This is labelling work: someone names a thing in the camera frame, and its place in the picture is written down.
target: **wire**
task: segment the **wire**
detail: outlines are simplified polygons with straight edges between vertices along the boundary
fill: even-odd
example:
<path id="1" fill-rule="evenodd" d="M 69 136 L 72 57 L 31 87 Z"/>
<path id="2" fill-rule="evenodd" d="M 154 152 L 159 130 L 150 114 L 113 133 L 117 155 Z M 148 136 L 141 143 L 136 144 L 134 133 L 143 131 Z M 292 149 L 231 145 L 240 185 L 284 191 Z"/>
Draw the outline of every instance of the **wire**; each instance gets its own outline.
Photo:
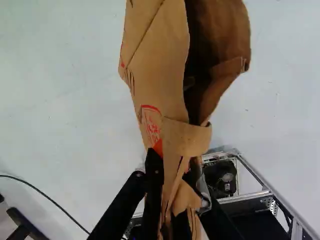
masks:
<path id="1" fill-rule="evenodd" d="M 47 194 L 45 194 L 43 191 L 41 191 L 40 189 L 38 189 L 37 187 L 33 186 L 32 184 L 28 183 L 25 180 L 22 180 L 20 178 L 17 178 L 15 176 L 10 176 L 10 175 L 3 175 L 0 174 L 0 178 L 7 178 L 7 179 L 13 179 L 16 180 L 20 183 L 23 183 L 27 186 L 29 186 L 30 188 L 36 190 L 39 194 L 41 194 L 42 196 L 44 196 L 46 199 L 48 199 L 50 202 L 52 202 L 58 209 L 60 209 L 65 215 L 67 215 L 75 224 L 77 224 L 79 226 L 79 228 L 81 228 L 85 233 L 87 233 L 88 235 L 90 234 L 90 232 L 88 230 L 86 230 L 77 220 L 75 220 L 66 210 L 64 210 L 64 208 L 62 206 L 60 206 L 56 201 L 52 200 L 51 197 L 49 197 Z"/>

